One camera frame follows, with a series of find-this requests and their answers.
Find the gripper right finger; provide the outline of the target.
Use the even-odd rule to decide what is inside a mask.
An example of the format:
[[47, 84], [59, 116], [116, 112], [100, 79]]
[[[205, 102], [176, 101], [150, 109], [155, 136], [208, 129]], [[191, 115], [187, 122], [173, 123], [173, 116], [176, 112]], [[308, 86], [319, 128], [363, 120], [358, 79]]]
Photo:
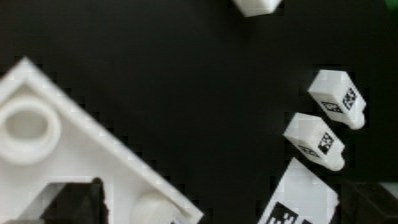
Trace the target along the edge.
[[342, 224], [398, 224], [398, 182], [342, 184]]

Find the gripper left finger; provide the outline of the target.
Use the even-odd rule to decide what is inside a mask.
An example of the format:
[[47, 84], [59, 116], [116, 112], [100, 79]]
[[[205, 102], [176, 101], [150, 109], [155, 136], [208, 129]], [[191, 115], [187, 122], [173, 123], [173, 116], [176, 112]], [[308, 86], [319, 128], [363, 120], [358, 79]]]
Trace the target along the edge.
[[102, 179], [52, 184], [22, 216], [6, 224], [109, 224]]

